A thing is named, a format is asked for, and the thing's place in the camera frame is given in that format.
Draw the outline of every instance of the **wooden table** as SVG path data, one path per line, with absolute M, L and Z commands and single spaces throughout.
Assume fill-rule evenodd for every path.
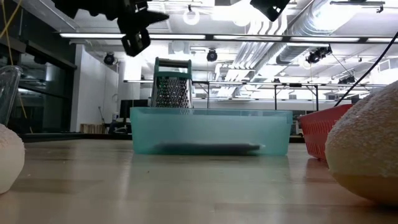
M 134 155 L 130 141 L 26 144 L 4 224 L 398 223 L 291 144 L 286 157 Z

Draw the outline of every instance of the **translucent teal plastic bin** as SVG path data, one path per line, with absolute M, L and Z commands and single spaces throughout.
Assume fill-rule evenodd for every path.
M 132 108 L 138 154 L 286 155 L 291 111 Z

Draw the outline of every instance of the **red plastic basket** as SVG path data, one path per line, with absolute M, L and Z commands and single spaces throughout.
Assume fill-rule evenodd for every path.
M 333 125 L 353 105 L 341 105 L 323 111 L 318 111 L 298 118 L 303 129 L 308 153 L 316 158 L 326 160 L 325 143 Z

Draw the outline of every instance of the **glass jar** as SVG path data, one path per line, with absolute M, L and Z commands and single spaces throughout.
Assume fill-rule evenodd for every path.
M 0 124 L 7 126 L 21 74 L 18 66 L 0 68 Z

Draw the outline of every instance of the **ceiling duct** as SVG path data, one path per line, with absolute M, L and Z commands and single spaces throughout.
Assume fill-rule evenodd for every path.
M 297 19 L 285 35 L 331 35 L 335 30 L 348 22 L 357 12 L 356 6 L 330 5 L 331 0 L 314 0 L 305 12 Z M 263 70 L 268 63 L 288 65 L 293 60 L 307 51 L 307 46 L 287 46 L 287 44 L 274 44 L 262 58 L 257 71 Z

